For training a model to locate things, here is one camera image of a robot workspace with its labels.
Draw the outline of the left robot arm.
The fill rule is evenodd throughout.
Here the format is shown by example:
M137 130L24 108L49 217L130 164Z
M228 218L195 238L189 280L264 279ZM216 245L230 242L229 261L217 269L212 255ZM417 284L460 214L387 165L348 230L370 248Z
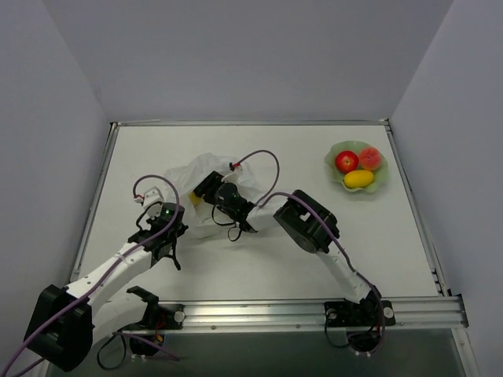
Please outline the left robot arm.
M112 296L162 258L176 259L178 238L188 228L184 212L176 203L161 203L149 229L136 232L108 261L65 287L44 289L24 337L27 348L69 372L105 336L130 325L154 328L166 314L157 296L139 286L117 301Z

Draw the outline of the yellow fake mango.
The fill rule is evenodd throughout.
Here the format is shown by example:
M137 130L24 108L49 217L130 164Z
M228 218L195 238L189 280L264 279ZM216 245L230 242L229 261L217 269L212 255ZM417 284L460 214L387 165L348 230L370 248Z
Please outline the yellow fake mango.
M353 170L343 178L343 183L349 189L361 189L374 182L374 173L370 170Z

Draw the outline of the orange fake peach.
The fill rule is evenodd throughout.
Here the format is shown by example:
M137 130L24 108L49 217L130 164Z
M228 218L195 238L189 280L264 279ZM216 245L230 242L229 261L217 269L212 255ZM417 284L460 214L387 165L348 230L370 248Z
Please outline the orange fake peach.
M380 168L382 163L380 152L374 147L367 147L360 151L359 163L362 169L374 171Z

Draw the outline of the white plastic bag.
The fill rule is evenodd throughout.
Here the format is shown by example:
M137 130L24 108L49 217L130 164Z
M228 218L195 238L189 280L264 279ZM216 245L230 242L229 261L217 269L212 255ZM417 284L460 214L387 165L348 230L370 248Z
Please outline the white plastic bag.
M222 231L222 228L211 220L212 205L201 203L199 206L194 207L188 195L211 172L216 171L226 176L229 173L229 163L236 160L237 158L232 156L219 156L206 152L198 155L188 165L171 168L164 173L164 177L177 189L180 204L185 208L183 221L189 227L188 233L190 238L203 239ZM255 203L259 198L264 196L265 192L259 187L259 183L253 176L249 164L246 164L250 169L250 174L238 178L230 177L229 181L237 185L239 193L243 194L245 199Z

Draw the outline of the pale yellow fake pear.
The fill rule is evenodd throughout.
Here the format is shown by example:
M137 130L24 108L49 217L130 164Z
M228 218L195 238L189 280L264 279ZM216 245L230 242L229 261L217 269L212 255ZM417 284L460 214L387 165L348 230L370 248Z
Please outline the pale yellow fake pear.
M199 206L204 200L200 198L195 192L191 192L189 195L189 200L194 207Z

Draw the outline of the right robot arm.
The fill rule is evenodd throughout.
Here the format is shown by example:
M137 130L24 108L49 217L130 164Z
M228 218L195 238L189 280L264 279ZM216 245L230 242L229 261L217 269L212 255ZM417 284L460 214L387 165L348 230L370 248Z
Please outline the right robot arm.
M316 255L340 287L342 297L350 302L349 314L358 324L367 324L377 315L381 295L351 263L339 243L340 231L336 216L319 202L296 189L293 193L270 193L258 204L245 199L235 183L216 171L211 172L189 194L197 203L203 201L219 210L237 234L256 234L279 225L295 244Z

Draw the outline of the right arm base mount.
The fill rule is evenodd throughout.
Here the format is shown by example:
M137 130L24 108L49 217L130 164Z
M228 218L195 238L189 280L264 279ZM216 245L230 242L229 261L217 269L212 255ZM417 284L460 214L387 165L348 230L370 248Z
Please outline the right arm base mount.
M359 303L330 301L324 303L324 335L329 345L351 350L356 356L371 357L381 346L388 327L395 326L395 311L390 301L374 296ZM337 344L329 329L344 329L345 341Z

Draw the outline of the red fake apple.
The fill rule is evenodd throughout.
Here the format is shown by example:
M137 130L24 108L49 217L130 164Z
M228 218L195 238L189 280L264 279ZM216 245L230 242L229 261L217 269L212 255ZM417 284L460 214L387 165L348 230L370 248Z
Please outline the red fake apple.
M336 169L341 174L348 174L358 168L359 159L356 153L351 150L344 150L336 156L334 162Z

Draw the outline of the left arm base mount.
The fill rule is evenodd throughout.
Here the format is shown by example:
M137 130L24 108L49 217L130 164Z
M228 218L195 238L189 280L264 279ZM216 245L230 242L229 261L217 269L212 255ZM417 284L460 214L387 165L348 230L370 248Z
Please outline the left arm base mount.
M129 339L132 354L148 358L163 355L169 360L178 361L179 358L175 355L160 350L165 339L161 331L183 329L185 306L179 303L162 306L158 296L139 286L127 289L127 294L135 295L147 304L142 318L137 323L129 325L127 329L154 331L152 335L139 335L137 339Z

